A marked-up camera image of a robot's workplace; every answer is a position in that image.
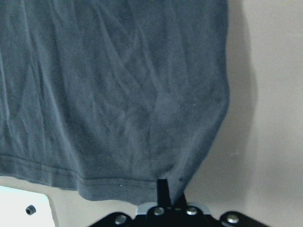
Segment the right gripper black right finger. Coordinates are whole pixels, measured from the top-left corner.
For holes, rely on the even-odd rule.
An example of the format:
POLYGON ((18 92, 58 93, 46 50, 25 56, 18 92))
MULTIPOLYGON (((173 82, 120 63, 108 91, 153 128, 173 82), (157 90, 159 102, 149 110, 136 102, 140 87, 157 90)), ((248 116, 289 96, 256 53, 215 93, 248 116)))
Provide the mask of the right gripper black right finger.
POLYGON ((187 208, 187 200, 185 194, 182 193, 176 202, 177 210, 185 210, 187 208))

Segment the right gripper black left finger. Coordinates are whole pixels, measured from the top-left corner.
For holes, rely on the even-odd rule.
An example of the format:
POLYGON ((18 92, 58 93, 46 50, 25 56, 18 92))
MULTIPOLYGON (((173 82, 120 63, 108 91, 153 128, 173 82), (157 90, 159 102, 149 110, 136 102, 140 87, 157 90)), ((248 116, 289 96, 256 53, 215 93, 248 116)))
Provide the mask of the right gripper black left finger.
POLYGON ((157 180, 157 204, 163 208, 171 207, 171 199, 167 179, 157 180))

